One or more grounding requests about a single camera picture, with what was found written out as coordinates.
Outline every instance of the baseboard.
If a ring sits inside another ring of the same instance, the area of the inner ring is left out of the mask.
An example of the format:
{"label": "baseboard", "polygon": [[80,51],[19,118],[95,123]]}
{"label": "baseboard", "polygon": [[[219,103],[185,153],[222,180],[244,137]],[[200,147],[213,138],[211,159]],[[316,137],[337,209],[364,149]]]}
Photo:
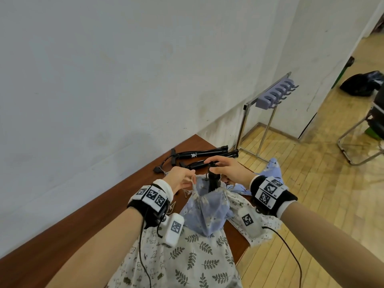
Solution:
{"label": "baseboard", "polygon": [[[262,127],[266,128],[266,124],[264,124],[264,123],[262,123],[262,122],[258,122],[254,127],[252,127],[252,129],[251,129],[250,131],[248,131],[248,132],[246,133],[246,135],[244,135],[244,136],[242,137],[241,142],[243,142],[243,140],[247,139],[247,137],[248,137],[249,135],[251,135],[251,133],[252,133],[257,127],[259,127],[259,126],[262,126]],[[293,140],[293,141],[300,142],[300,140],[299,140],[297,137],[294,137],[294,136],[289,135],[289,134],[287,134],[287,133],[285,133],[285,132],[282,132],[281,130],[278,130],[278,129],[273,128],[273,127],[269,127],[269,129],[272,130],[273,132],[276,132],[276,133],[278,133],[278,134],[281,134],[281,135],[283,135],[283,136],[285,136],[285,137],[287,137],[287,138],[289,138],[289,139],[291,139],[291,140]]]}

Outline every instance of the black bag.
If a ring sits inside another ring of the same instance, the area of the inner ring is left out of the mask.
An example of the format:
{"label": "black bag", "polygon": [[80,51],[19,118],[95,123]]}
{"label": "black bag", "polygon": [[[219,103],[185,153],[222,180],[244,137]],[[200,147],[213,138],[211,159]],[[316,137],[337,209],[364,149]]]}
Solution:
{"label": "black bag", "polygon": [[369,97],[373,90],[379,90],[384,82],[384,76],[379,71],[357,74],[348,78],[340,89],[352,96]]}

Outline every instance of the white cuff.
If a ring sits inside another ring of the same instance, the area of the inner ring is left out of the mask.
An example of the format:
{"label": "white cuff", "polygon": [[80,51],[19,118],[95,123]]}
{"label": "white cuff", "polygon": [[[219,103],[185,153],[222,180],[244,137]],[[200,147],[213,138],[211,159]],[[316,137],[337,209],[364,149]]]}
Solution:
{"label": "white cuff", "polygon": [[157,180],[154,180],[153,184],[159,185],[159,187],[163,189],[163,191],[167,194],[169,202],[172,202],[173,200],[172,188],[166,181],[162,179],[157,179]]}
{"label": "white cuff", "polygon": [[252,183],[253,183],[253,181],[254,181],[258,176],[259,176],[259,175],[256,175],[255,177],[253,177],[253,179],[251,180],[251,183],[249,184],[249,189],[248,189],[248,190],[251,190]]}
{"label": "white cuff", "polygon": [[285,201],[283,202],[279,209],[277,210],[276,212],[276,216],[278,219],[281,219],[281,216],[283,215],[283,212],[286,210],[286,208],[292,203],[292,202],[297,202],[296,200],[292,200],[292,201]]}

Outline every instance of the metal rack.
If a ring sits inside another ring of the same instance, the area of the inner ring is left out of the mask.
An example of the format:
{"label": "metal rack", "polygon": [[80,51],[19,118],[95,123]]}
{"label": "metal rack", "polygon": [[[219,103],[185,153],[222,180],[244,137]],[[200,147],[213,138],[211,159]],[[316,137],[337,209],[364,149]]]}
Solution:
{"label": "metal rack", "polygon": [[275,112],[276,112],[276,109],[277,109],[277,105],[273,108],[273,111],[272,111],[272,114],[271,114],[271,117],[269,118],[269,121],[268,121],[268,124],[265,128],[265,131],[264,131],[264,134],[263,134],[263,138],[260,142],[260,145],[259,145],[259,148],[257,150],[257,153],[255,154],[254,152],[251,152],[250,150],[247,150],[247,149],[244,149],[240,146],[240,141],[241,141],[241,138],[242,138],[242,134],[243,134],[243,130],[244,130],[244,127],[245,127],[245,123],[247,122],[247,116],[249,114],[249,111],[251,109],[251,106],[254,105],[258,99],[258,97],[262,96],[265,92],[268,92],[270,91],[272,88],[274,88],[278,83],[281,82],[281,80],[285,79],[285,78],[289,78],[291,76],[291,72],[285,74],[283,77],[281,77],[278,81],[276,81],[274,84],[272,84],[270,87],[268,87],[267,89],[265,89],[263,92],[259,93],[255,98],[253,98],[252,100],[248,101],[244,107],[243,107],[243,110],[244,110],[244,115],[243,115],[243,119],[241,121],[241,125],[240,125],[240,131],[239,131],[239,135],[237,137],[237,142],[236,142],[236,146],[235,146],[235,149],[241,149],[241,150],[244,150],[245,152],[251,154],[251,155],[254,155],[256,157],[258,157],[259,159],[262,159],[263,161],[265,162],[268,162],[268,160],[262,158],[260,156],[260,150],[263,146],[263,143],[264,143],[264,140],[265,140],[265,137],[266,137],[266,133],[268,132],[268,129],[271,125],[271,122],[273,120],[273,116],[275,115]]}

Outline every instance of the black wrist strap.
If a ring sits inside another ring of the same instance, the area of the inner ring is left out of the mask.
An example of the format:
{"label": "black wrist strap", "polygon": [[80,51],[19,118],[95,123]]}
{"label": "black wrist strap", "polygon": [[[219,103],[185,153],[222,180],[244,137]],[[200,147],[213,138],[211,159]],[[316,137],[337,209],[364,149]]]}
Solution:
{"label": "black wrist strap", "polygon": [[163,189],[159,185],[143,186],[128,203],[127,208],[133,207],[143,216],[146,226],[156,227],[166,211],[169,201]]}
{"label": "black wrist strap", "polygon": [[283,202],[297,200],[297,197],[289,192],[284,184],[273,177],[258,176],[253,180],[250,191],[252,202],[264,215],[276,216],[277,210]]}

